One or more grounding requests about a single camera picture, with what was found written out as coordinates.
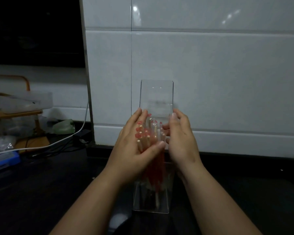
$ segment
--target acrylic pen holder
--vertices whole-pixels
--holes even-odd
[[[142,80],[140,103],[148,110],[146,122],[139,122],[137,127],[138,148],[144,152],[157,141],[165,141],[168,123],[173,107],[173,82],[168,80]],[[169,213],[172,198],[174,168],[165,162],[164,151],[145,169],[135,182],[133,210],[155,213]]]

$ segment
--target dark countertop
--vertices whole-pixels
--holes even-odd
[[[102,149],[95,152],[100,156]],[[294,162],[243,157],[202,155],[202,160],[264,235],[294,234]],[[85,149],[22,160],[0,171],[0,235],[48,234],[107,161],[87,157]],[[132,186],[125,188],[117,199],[113,215],[129,219],[115,234],[200,234],[178,177],[169,214],[132,212],[132,191]]]

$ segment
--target hand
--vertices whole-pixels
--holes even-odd
[[[137,122],[145,122],[148,111],[141,108],[129,118],[121,130],[110,154],[103,173],[109,176],[116,186],[123,186],[134,179],[165,148],[165,142],[158,142],[140,154],[135,138]]]
[[[170,139],[167,138],[166,142],[169,144],[170,157],[183,174],[193,165],[202,166],[187,115],[178,109],[173,109],[169,124],[164,125],[163,128],[169,129],[167,136],[170,136]]]

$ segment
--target left hand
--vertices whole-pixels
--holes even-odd
[[[103,173],[107,175],[116,186],[124,186],[134,179],[147,167],[147,165],[165,148],[165,142],[158,142],[149,147],[142,154],[138,150],[135,138],[137,122],[145,122],[148,111],[141,108],[129,118],[121,130],[118,140],[110,154]]]

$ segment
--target forearm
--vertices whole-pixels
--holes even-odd
[[[203,234],[261,234],[203,165],[193,165],[183,174],[185,188]]]
[[[118,190],[103,171],[66,212],[50,235],[104,234]]]

